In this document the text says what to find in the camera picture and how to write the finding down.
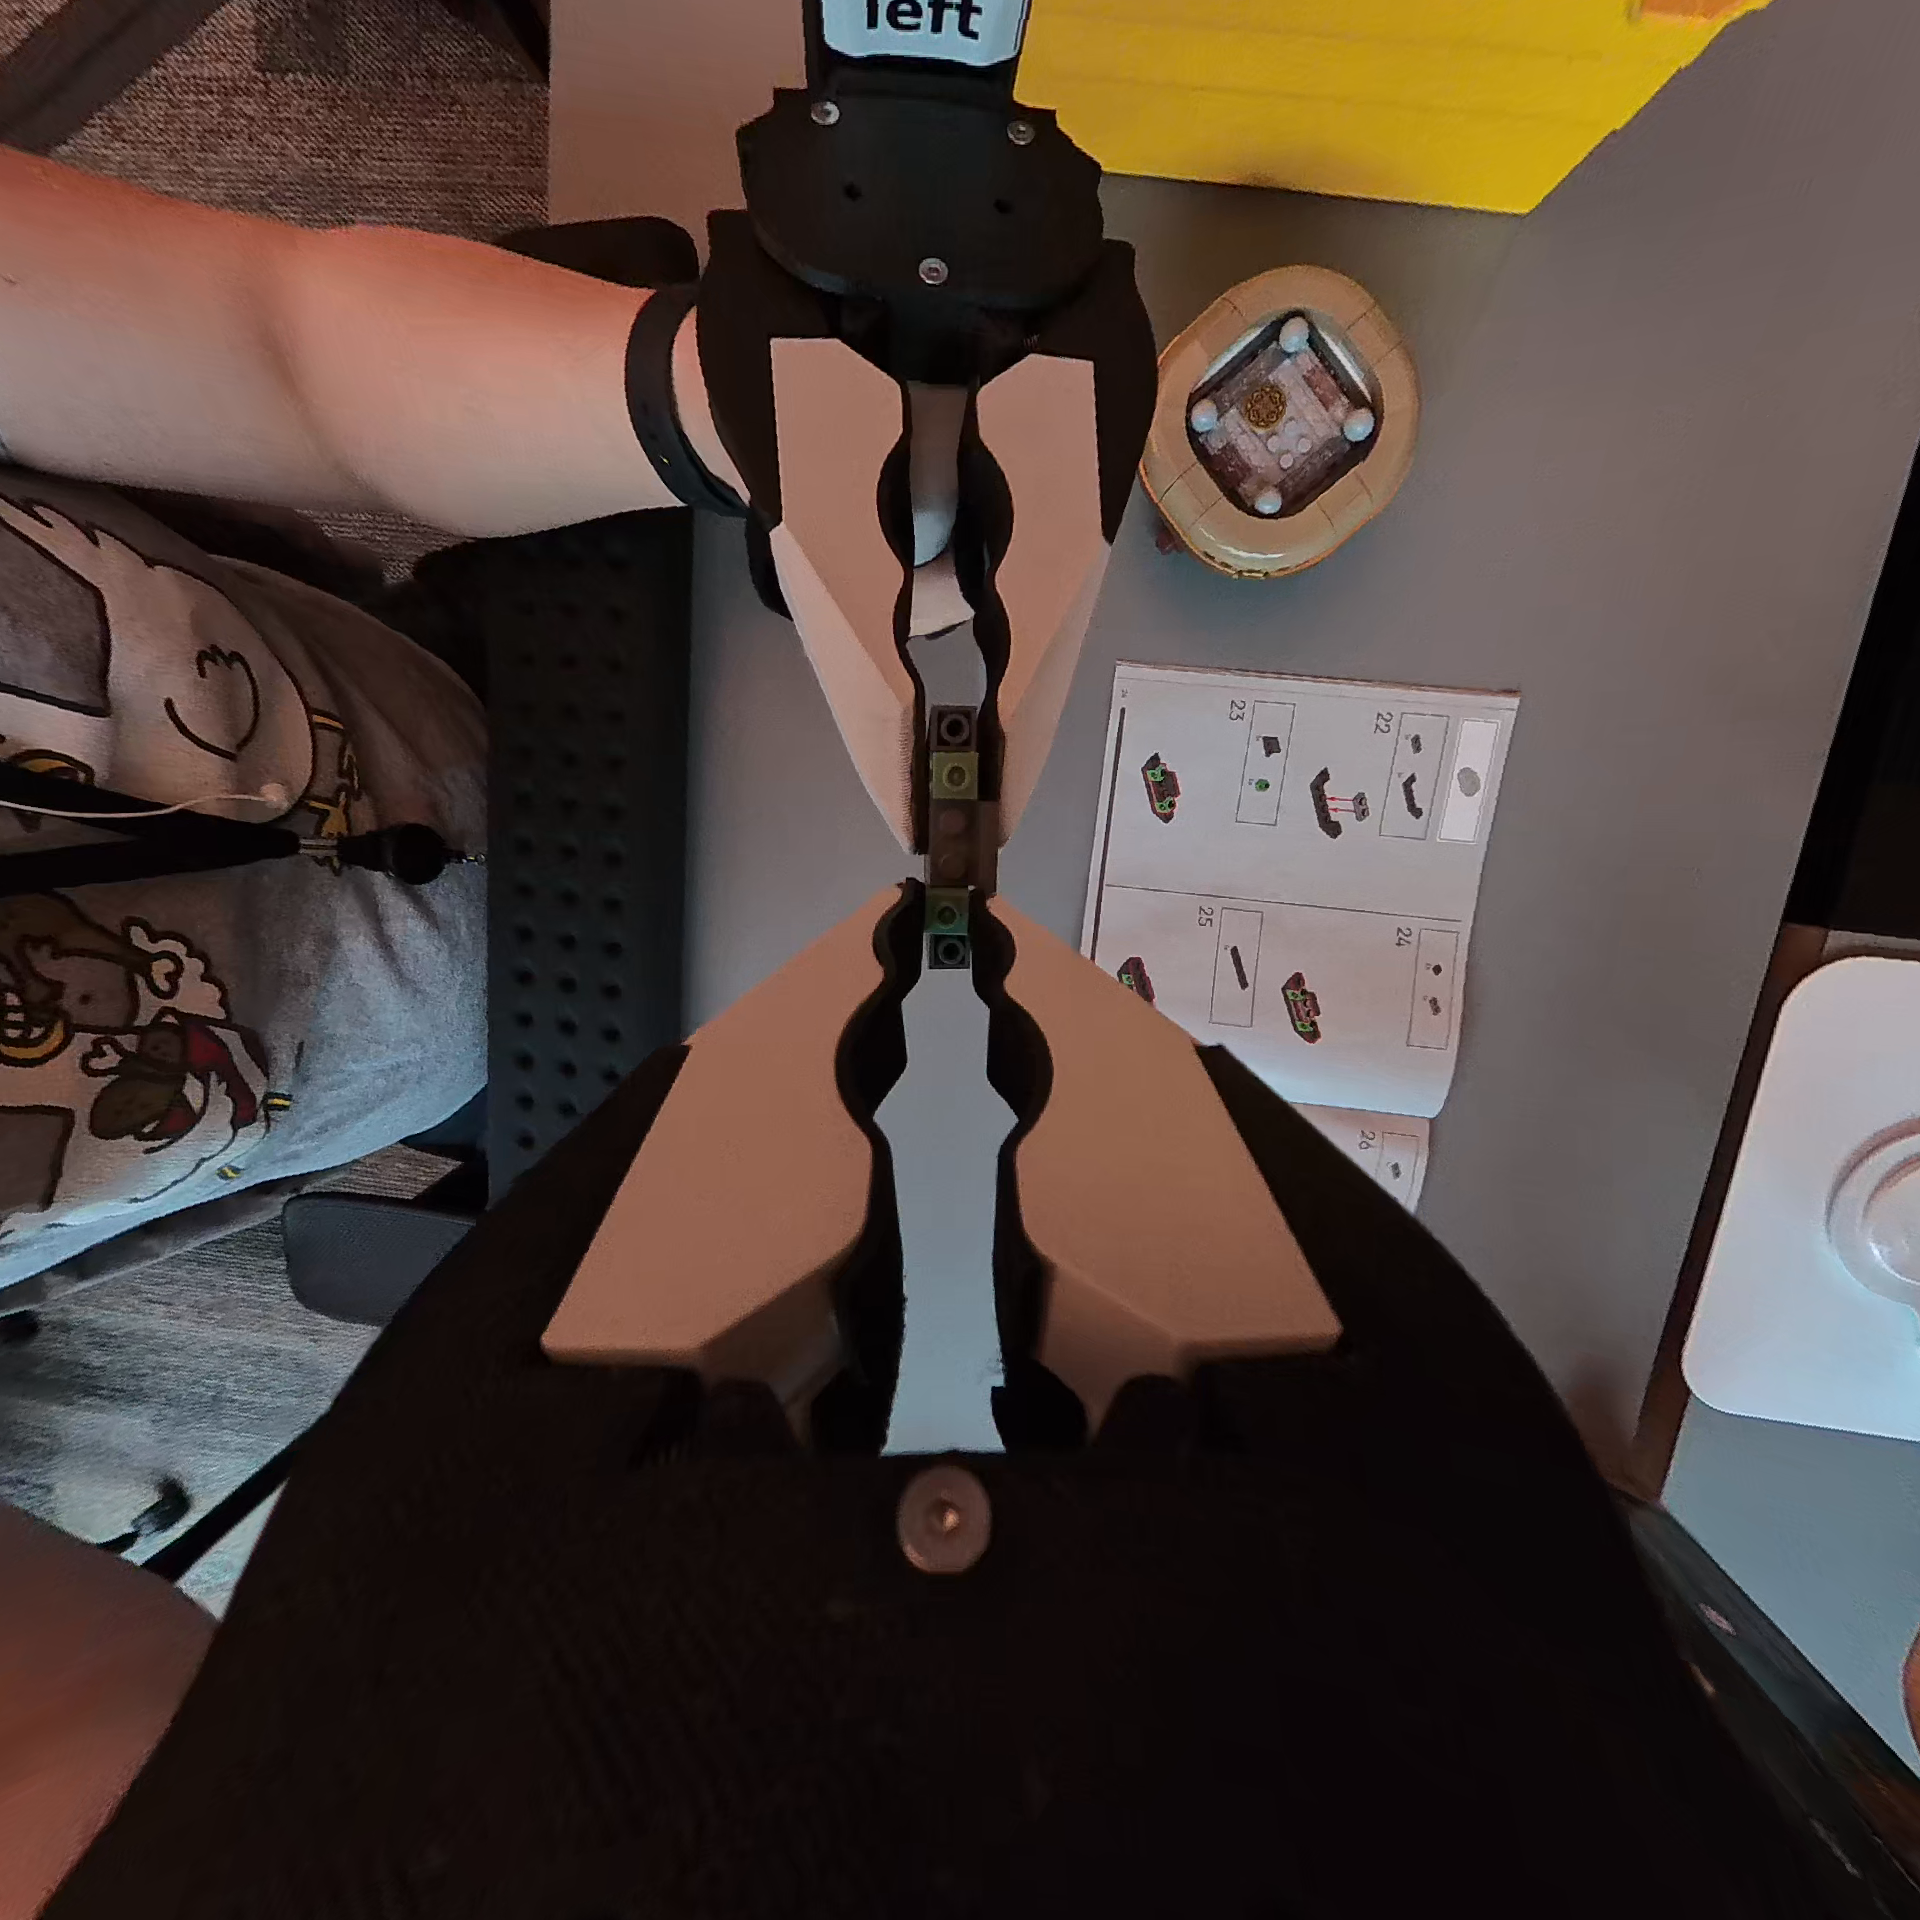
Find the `clear plastic holder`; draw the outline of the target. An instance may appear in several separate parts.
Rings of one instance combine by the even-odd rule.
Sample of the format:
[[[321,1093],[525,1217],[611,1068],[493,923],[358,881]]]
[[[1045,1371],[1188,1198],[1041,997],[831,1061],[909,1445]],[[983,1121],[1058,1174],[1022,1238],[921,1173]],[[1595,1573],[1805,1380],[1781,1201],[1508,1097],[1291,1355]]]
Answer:
[[[1885,1125],[1845,1160],[1825,1238],[1856,1287],[1916,1314],[1916,1117]]]

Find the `grey printed shirt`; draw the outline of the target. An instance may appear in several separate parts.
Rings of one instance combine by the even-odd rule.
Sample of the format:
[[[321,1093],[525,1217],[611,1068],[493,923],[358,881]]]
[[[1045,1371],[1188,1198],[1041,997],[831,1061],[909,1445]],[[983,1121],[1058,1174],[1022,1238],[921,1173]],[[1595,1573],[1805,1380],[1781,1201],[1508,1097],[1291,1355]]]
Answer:
[[[348,598],[206,551],[143,503],[2,468],[2,767],[313,840],[485,840],[485,720]],[[2,1287],[276,1195],[485,1080],[485,874],[293,854],[2,881]]]

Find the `black wristband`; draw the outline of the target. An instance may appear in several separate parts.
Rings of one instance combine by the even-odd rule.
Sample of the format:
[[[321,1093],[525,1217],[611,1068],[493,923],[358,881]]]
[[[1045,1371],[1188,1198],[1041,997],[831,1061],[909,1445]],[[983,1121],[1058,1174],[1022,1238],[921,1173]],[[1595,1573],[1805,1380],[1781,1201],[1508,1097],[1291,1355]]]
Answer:
[[[623,358],[628,421],[641,451],[675,503],[746,517],[748,503],[693,451],[675,398],[675,345],[693,304],[693,281],[646,291]]]

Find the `black perforated panel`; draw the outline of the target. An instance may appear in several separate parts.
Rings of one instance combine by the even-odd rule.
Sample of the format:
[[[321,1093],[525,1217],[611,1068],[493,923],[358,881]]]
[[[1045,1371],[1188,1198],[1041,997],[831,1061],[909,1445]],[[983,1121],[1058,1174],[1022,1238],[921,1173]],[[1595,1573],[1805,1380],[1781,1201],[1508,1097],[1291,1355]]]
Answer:
[[[489,720],[489,1201],[683,1035],[693,513],[416,561],[391,617]]]

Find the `white instruction booklet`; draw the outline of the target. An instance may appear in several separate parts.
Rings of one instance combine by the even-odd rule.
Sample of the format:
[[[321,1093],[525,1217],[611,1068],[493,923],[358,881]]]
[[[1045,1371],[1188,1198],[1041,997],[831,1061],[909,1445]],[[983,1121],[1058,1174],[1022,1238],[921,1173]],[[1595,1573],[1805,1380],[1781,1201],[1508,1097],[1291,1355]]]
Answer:
[[[1115,668],[1082,954],[1415,1208],[1515,691]]]

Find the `person's left forearm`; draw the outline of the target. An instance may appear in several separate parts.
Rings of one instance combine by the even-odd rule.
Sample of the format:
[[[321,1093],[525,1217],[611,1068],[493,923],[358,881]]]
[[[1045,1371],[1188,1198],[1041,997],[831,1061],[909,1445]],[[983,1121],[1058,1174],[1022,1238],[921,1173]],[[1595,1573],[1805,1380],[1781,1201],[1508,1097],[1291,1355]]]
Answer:
[[[2,153],[2,448],[39,473],[455,538],[668,508],[626,398],[641,305],[463,237]]]

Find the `tan round brick model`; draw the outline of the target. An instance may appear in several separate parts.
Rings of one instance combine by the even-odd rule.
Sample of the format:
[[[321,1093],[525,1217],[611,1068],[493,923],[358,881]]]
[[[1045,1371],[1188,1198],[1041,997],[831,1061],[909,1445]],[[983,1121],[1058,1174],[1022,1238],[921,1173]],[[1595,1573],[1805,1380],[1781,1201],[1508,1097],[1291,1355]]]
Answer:
[[[1163,350],[1139,487],[1199,563],[1286,578],[1393,500],[1416,433],[1419,380],[1375,294],[1282,267],[1231,285]]]

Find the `grey office chair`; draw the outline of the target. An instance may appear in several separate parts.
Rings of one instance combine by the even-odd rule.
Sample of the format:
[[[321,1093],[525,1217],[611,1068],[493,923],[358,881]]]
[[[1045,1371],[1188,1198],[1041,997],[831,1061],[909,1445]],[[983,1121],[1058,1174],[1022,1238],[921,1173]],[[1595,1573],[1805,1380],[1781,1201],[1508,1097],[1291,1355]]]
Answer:
[[[281,1215],[282,1255],[293,1300],[338,1324],[389,1325],[401,1305],[465,1238],[489,1203],[485,1164],[461,1164],[419,1198],[313,1193],[291,1198]],[[119,1534],[96,1548],[128,1558],[152,1538],[168,1540],[143,1567],[168,1583],[199,1567],[286,1485],[305,1433],[293,1434],[233,1493],[189,1520],[189,1495],[163,1478],[152,1500]]]

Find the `person's right forearm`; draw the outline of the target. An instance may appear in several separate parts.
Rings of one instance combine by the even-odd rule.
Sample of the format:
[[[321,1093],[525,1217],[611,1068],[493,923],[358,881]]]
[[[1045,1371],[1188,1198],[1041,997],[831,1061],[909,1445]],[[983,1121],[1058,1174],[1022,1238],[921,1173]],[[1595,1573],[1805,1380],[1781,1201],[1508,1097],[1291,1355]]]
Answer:
[[[213,1618],[2,1503],[2,1914],[33,1918],[181,1711]]]

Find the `yellow storage bin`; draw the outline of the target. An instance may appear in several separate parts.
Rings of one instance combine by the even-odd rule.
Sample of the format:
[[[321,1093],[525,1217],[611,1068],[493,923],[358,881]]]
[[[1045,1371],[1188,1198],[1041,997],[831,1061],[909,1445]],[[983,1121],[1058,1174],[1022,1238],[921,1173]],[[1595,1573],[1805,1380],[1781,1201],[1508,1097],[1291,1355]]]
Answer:
[[[1035,3],[1108,174],[1525,215],[1758,3]]]

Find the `small toy brick assembly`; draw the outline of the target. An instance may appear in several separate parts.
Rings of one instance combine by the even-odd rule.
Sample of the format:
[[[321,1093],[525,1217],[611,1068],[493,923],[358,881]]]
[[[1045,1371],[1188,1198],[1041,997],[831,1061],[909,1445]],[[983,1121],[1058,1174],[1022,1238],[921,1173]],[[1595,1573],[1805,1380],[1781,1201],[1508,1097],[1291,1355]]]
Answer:
[[[979,785],[979,715],[925,715],[922,934],[929,971],[972,970],[975,905],[998,893],[998,804]]]

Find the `white square tray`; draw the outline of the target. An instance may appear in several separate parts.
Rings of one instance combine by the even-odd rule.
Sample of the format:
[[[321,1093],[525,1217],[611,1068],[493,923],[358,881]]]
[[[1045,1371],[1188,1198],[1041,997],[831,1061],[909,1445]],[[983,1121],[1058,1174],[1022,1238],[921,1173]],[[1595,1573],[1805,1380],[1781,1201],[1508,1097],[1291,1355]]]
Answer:
[[[1916,1441],[1916,1314],[1825,1238],[1845,1160],[1916,1117],[1916,961],[1838,957],[1783,1001],[1706,1257],[1682,1374],[1722,1415]]]

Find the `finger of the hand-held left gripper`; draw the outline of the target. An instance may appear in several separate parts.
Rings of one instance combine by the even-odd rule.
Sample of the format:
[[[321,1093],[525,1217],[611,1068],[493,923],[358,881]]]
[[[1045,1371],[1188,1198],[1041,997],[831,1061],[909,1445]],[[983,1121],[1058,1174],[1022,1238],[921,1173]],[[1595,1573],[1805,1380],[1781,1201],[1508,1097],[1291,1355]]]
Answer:
[[[985,673],[995,848],[1035,797],[1108,563],[1095,368],[1022,358],[969,398],[956,440],[955,565]]]
[[[916,854],[916,530],[946,551],[963,393],[898,383],[831,337],[779,337],[769,367],[779,493],[769,551],[779,593],[869,797]]]

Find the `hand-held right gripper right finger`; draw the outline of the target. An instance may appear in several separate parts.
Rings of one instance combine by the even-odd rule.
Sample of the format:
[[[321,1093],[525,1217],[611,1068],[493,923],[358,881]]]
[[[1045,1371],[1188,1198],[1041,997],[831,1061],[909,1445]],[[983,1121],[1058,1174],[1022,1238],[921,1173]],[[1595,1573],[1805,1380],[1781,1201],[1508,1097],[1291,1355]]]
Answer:
[[[1005,903],[975,913],[1009,1453],[1075,1453],[1135,1380],[1316,1358],[1341,1320],[1192,1038]]]

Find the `grey desk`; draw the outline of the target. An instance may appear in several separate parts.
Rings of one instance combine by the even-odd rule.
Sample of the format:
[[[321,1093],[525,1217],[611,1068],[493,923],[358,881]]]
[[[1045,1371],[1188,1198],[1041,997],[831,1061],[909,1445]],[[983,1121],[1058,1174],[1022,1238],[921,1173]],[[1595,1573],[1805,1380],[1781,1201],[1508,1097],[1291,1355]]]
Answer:
[[[796,3],[558,3],[558,221],[738,203],[735,130],[803,80]],[[1159,337],[1309,260],[1412,344],[1396,500],[1231,583],[1139,500],[1003,893],[1078,947],[1115,661],[1519,691],[1419,1217],[1611,1478],[1709,1183],[1916,444],[1916,5],[1728,27],[1522,221],[1106,178]],[[739,527],[701,520],[685,1024],[898,848]],[[1686,1418],[1666,1500],[1912,1764],[1916,1453]]]

